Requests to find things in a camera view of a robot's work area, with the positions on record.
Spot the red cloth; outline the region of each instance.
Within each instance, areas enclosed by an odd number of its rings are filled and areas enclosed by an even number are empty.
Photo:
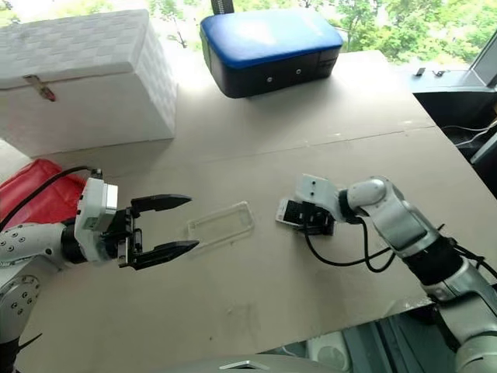
[[[21,200],[60,171],[61,167],[55,163],[37,159],[5,181],[0,185],[0,219],[3,220]],[[7,228],[25,222],[57,223],[73,218],[84,187],[85,181],[74,175],[55,181],[14,215]]]

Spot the table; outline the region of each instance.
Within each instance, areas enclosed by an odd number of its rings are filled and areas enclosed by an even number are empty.
[[[383,274],[327,267],[274,221],[302,173],[343,187],[388,176],[434,225],[497,264],[497,202],[379,52],[341,54],[331,78],[251,99],[223,97],[201,62],[196,68],[203,79],[179,87],[173,141],[48,158],[101,167],[120,188],[120,207],[154,193],[193,197],[143,214],[145,247],[184,238],[188,220],[241,200],[254,232],[139,272],[108,263],[60,273],[23,334],[44,332],[19,355],[21,371],[145,372],[256,353],[425,304],[400,260]],[[315,245],[334,260],[357,259],[362,233],[340,225]],[[373,229],[370,245],[384,245]]]

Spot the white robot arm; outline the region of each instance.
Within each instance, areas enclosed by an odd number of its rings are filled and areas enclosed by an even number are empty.
[[[303,175],[296,196],[328,210],[336,221],[369,217],[436,303],[446,340],[459,345],[457,372],[497,371],[495,290],[455,250],[455,241],[443,237],[391,181],[375,176],[338,191],[329,180]]]
[[[0,373],[13,373],[19,338],[43,286],[61,270],[78,263],[118,257],[135,270],[166,263],[197,241],[170,242],[143,252],[134,221],[143,211],[178,207],[191,199],[162,194],[131,201],[117,210],[117,186],[88,178],[75,219],[64,224],[21,224],[0,232]]]

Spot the glass window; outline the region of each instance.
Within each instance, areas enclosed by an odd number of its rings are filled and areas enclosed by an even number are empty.
[[[378,49],[393,64],[467,69],[497,27],[497,0],[233,0],[235,11],[312,8],[341,33],[342,51]],[[165,42],[201,50],[210,0],[0,0],[0,25],[146,8]]]

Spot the metal clasp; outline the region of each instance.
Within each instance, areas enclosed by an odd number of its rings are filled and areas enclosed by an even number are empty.
[[[55,94],[48,88],[44,83],[40,81],[36,75],[24,75],[24,80],[26,80],[34,89],[42,96],[44,99],[48,99],[51,102],[55,101]]]

